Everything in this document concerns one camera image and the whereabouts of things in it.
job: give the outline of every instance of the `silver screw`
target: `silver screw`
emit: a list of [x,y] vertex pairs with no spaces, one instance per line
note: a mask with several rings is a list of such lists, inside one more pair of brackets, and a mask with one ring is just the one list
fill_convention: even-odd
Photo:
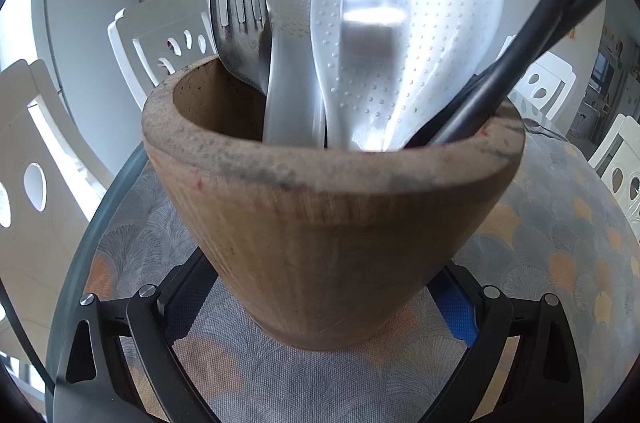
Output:
[[484,296],[487,298],[497,299],[500,296],[500,290],[495,286],[487,286],[482,290]]
[[558,304],[560,304],[558,297],[556,297],[553,293],[547,293],[545,295],[545,302],[550,306],[557,306]]
[[142,298],[149,298],[155,292],[156,286],[154,286],[153,284],[147,284],[146,286],[140,288],[140,290],[138,291],[138,295],[140,295]]
[[80,305],[81,306],[91,305],[92,303],[94,303],[94,300],[95,300],[95,295],[93,293],[85,293],[80,298]]

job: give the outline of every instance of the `tablecloth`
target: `tablecloth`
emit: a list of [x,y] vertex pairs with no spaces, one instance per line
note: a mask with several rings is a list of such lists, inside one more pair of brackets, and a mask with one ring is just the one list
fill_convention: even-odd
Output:
[[[150,166],[117,208],[86,291],[102,300],[160,283],[193,252]],[[481,285],[538,300],[553,292],[567,314],[582,372],[586,421],[609,402],[640,351],[640,246],[615,199],[568,143],[527,135],[520,169],[455,257]],[[148,411],[162,417],[130,339],[130,370]],[[217,281],[174,351],[223,422],[415,422],[465,352],[425,289],[372,339],[331,352],[271,340]],[[513,359],[508,343],[490,392]]]

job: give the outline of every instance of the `spoon on table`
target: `spoon on table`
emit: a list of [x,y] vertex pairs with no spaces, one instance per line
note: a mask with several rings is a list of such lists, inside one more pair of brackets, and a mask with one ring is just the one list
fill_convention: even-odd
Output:
[[325,116],[310,38],[311,0],[267,0],[273,28],[262,141],[324,147]]
[[[340,0],[312,0],[328,145],[400,150],[473,75],[497,31],[503,0],[396,0],[395,9],[369,1],[370,8],[342,18],[358,28],[344,29]],[[379,35],[384,28],[386,46]]]

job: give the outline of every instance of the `wooden pot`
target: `wooden pot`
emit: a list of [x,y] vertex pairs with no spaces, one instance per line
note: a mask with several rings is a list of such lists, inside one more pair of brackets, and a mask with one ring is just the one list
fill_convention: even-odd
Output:
[[524,149],[509,102],[463,142],[375,154],[262,145],[264,105],[209,58],[149,96],[144,142],[231,293],[302,349],[376,333],[474,233]]

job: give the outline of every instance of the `metal fork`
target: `metal fork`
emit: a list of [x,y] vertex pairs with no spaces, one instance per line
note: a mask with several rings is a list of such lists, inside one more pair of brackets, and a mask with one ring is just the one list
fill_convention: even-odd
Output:
[[237,79],[266,94],[271,63],[271,23],[266,0],[226,0],[227,26],[223,26],[223,13],[218,13],[218,0],[209,3],[213,38],[223,66]]

